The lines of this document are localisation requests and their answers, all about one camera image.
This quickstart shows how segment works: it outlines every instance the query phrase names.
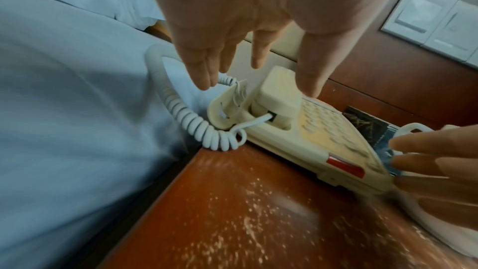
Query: wall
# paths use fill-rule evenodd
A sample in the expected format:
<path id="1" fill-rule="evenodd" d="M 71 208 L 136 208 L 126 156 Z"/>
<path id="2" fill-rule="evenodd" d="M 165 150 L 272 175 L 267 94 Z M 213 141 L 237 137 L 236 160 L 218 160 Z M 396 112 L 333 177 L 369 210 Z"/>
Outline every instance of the wall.
<path id="1" fill-rule="evenodd" d="M 362 110 L 367 107 L 364 98 L 377 101 L 377 116 L 384 120 L 392 108 L 402 112 L 389 120 L 398 125 L 409 117 L 435 127 L 478 124 L 477 70 L 378 31 L 397 1 L 389 1 L 332 74 L 328 87 L 333 83 L 348 89 L 349 98 L 360 95 L 352 99 Z M 478 0 L 464 1 L 478 5 Z M 273 51 L 295 60 L 302 34 L 292 25 Z M 324 88 L 319 98 L 342 106 L 344 96 L 335 92 Z"/>

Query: hand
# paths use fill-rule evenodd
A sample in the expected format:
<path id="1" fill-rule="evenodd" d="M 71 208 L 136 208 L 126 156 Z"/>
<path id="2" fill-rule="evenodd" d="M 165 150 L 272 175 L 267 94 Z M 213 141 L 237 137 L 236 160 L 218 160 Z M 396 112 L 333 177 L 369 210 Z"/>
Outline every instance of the hand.
<path id="1" fill-rule="evenodd" d="M 306 34 L 296 82 L 317 97 L 387 0 L 157 0 L 172 40 L 195 85 L 206 90 L 228 71 L 240 43 L 254 31 L 251 67 L 294 20 Z"/>
<path id="2" fill-rule="evenodd" d="M 478 125 L 408 134 L 389 145 L 413 152 L 395 156 L 393 167 L 442 177 L 396 177 L 398 188 L 418 196 L 419 205 L 429 214 L 478 230 Z"/>

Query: white coiled cord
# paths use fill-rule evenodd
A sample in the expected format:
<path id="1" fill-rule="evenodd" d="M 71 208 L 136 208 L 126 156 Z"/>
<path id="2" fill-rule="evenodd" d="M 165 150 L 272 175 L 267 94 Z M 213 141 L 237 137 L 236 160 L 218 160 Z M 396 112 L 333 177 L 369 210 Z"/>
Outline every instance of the white coiled cord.
<path id="1" fill-rule="evenodd" d="M 212 150 L 218 150 L 218 147 L 220 147 L 222 151 L 237 149 L 247 140 L 247 134 L 244 128 L 264 123 L 273 117 L 271 114 L 266 114 L 254 120 L 237 124 L 228 132 L 216 130 L 208 121 L 198 116 L 184 104 L 169 80 L 166 69 L 164 68 L 163 57 L 180 60 L 174 53 L 165 54 L 165 47 L 160 45 L 153 45 L 146 52 L 145 62 L 154 87 L 173 118 L 181 124 L 184 130 L 190 135 L 193 135 L 194 139 L 202 142 L 203 147 Z M 219 84 L 228 86 L 237 85 L 236 92 L 240 92 L 239 83 L 236 78 L 219 74 Z M 240 105 L 235 98 L 234 103 L 236 106 Z M 239 142 L 236 138 L 237 134 L 241 137 Z"/>

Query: white telephone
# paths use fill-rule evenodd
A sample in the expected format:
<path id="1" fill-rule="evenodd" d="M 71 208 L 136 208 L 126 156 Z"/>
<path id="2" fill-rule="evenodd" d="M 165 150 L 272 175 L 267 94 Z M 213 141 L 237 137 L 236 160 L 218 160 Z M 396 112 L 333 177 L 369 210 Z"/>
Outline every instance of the white telephone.
<path id="1" fill-rule="evenodd" d="M 236 149 L 249 141 L 317 174 L 333 186 L 373 195 L 392 188 L 391 176 L 357 129 L 333 107 L 307 98 L 295 85 L 295 73 L 274 67 L 249 96 L 245 81 L 220 75 L 230 85 L 208 108 L 208 118 L 188 109 L 167 77 L 159 46 L 146 53 L 146 66 L 158 95 L 172 116 L 204 147 Z"/>

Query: wooden wall panel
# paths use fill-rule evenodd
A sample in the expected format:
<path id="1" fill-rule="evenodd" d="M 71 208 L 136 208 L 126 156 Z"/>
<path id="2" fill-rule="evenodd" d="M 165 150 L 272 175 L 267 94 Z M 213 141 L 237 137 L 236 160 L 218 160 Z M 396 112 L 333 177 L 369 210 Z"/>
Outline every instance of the wooden wall panel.
<path id="1" fill-rule="evenodd" d="M 390 0 L 331 79 L 438 124 L 478 124 L 477 70 L 378 31 L 397 1 Z"/>
<path id="2" fill-rule="evenodd" d="M 343 112 L 347 106 L 352 106 L 397 126 L 418 122 L 435 130 L 442 127 L 442 125 L 438 123 L 391 106 L 333 80 L 328 80 L 325 83 L 319 99 L 332 105 L 341 112 Z"/>

